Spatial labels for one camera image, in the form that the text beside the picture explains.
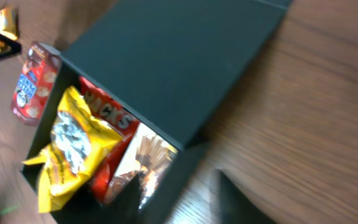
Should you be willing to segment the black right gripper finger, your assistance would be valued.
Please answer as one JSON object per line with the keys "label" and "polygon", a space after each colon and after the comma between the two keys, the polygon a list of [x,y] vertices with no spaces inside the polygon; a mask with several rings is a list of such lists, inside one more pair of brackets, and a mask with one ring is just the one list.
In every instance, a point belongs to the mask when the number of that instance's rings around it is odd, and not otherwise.
{"label": "black right gripper finger", "polygon": [[259,210],[224,173],[217,170],[217,211],[222,224],[277,224]]}

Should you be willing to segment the brown Pocky box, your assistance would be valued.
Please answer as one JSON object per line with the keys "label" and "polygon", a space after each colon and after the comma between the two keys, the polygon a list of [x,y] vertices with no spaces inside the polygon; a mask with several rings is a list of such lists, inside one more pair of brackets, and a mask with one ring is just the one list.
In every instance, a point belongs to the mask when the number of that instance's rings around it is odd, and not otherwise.
{"label": "brown Pocky box", "polygon": [[136,176],[139,178],[142,210],[154,196],[178,154],[178,149],[169,144],[155,131],[141,123],[132,138],[109,185],[103,202],[111,203]]}

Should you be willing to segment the yellow snack bag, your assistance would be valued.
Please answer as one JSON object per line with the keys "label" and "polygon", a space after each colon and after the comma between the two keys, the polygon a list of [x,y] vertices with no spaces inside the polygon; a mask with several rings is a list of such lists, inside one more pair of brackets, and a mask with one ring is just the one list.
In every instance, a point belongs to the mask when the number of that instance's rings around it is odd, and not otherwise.
{"label": "yellow snack bag", "polygon": [[95,173],[109,141],[83,96],[73,86],[59,102],[50,143],[23,164],[42,165],[37,180],[39,213],[60,210]]}

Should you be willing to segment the red Hacks candy bag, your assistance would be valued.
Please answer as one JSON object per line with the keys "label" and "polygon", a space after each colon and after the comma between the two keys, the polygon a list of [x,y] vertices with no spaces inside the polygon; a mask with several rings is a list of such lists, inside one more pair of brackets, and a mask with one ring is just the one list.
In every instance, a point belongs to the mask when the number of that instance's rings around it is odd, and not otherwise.
{"label": "red Hacks candy bag", "polygon": [[85,77],[80,77],[81,94],[92,117],[102,129],[101,139],[109,141],[102,161],[90,180],[90,190],[101,203],[108,202],[109,184],[132,141],[140,121],[118,101]]}

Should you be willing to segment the black foldable container box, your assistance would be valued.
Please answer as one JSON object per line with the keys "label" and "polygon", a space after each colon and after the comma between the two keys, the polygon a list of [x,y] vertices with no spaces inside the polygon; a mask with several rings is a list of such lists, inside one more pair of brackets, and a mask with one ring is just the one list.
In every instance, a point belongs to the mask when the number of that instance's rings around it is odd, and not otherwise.
{"label": "black foldable container box", "polygon": [[200,129],[284,18],[290,0],[123,0],[62,54],[63,65],[29,149],[38,153],[63,92],[80,75],[179,149],[143,212],[129,187],[108,208],[79,191],[58,224],[163,223],[205,152]]}

